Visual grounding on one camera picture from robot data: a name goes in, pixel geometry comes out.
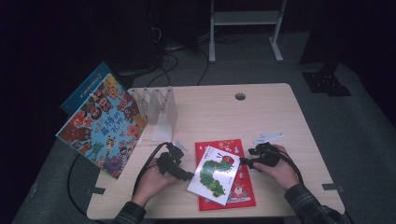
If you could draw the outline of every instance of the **person's left hand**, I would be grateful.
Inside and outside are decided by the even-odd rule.
[[[177,182],[177,178],[172,175],[162,175],[156,164],[157,158],[152,159],[149,168],[142,175],[139,186],[131,200],[133,203],[145,207],[146,203],[162,189]]]

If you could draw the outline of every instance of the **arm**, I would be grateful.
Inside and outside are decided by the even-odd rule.
[[[156,164],[157,158],[154,158],[147,171],[142,175],[136,193],[132,196],[131,201],[122,207],[114,218],[113,224],[140,223],[146,214],[145,206],[149,200],[166,186],[177,182],[177,179],[172,175],[162,175]]]
[[[284,147],[275,147],[287,153]],[[280,160],[275,167],[258,162],[254,162],[253,166],[271,176],[286,191],[286,200],[304,223],[346,223],[341,214],[321,205],[317,198],[304,185],[300,184],[294,170],[285,161]]]

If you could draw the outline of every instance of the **gray floor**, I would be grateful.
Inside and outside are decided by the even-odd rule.
[[[302,72],[316,71],[320,64],[299,64],[308,34],[279,36],[283,63],[275,61],[268,36],[246,35],[237,43],[217,45],[217,61],[208,66],[200,84],[290,84],[354,223],[394,223],[395,128],[365,91],[358,76],[342,64],[335,75],[352,96],[329,97],[309,90]],[[207,53],[208,45],[203,44],[200,49]],[[182,50],[173,55],[178,57],[178,66],[168,73],[171,84],[197,85],[206,67],[204,54]],[[174,64],[174,58],[164,58],[165,70]],[[161,72],[158,70],[137,78],[134,87],[145,87]],[[162,76],[150,86],[166,84],[167,79]],[[80,213],[68,197],[69,186],[76,205],[86,211],[99,173],[90,162],[82,158],[75,161],[77,156],[74,150],[55,142],[14,223],[95,223]],[[285,221],[298,223],[293,217],[285,218]]]

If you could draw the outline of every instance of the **book cover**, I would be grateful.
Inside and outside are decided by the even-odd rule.
[[[188,190],[208,200],[225,205],[239,167],[239,157],[207,147]]]
[[[56,133],[109,175],[119,178],[146,127],[135,99],[101,63],[61,106],[66,113],[79,107]]]
[[[199,142],[195,143],[197,164],[204,156],[205,149],[207,147],[215,147],[222,151],[233,153],[238,157],[238,160],[240,157],[245,157],[240,139]],[[198,201],[200,211],[255,206],[256,200],[254,198],[253,187],[251,186],[250,176],[248,174],[248,167],[239,165],[230,195],[227,199],[227,203],[224,206],[211,202],[211,200],[201,196],[199,197]]]

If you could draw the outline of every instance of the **table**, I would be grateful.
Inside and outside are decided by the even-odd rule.
[[[237,100],[242,93],[245,100]],[[245,154],[255,147],[261,133],[283,133],[271,142],[284,146],[300,168],[304,183],[322,204],[344,213],[336,190],[324,190],[332,178],[288,84],[248,84],[227,86],[174,87],[177,125],[174,141],[185,152],[180,167],[196,169],[194,143],[239,138]],[[104,194],[93,194],[87,215],[91,219],[111,219],[132,197],[134,182],[141,167],[160,143],[151,142],[153,126],[148,125],[142,139],[118,180],[99,174],[96,187]],[[148,202],[146,218],[205,217],[285,217],[294,212],[283,197],[283,190],[267,175],[249,170],[257,205],[254,207],[200,212],[198,198],[187,191],[189,181],[180,181]]]
[[[283,63],[283,57],[277,46],[280,25],[285,14],[287,0],[282,0],[279,10],[258,10],[258,11],[215,11],[214,0],[211,1],[210,9],[210,41],[209,41],[209,61],[216,61],[215,50],[215,26],[218,25],[274,25],[274,35],[269,37],[271,48],[276,61]]]

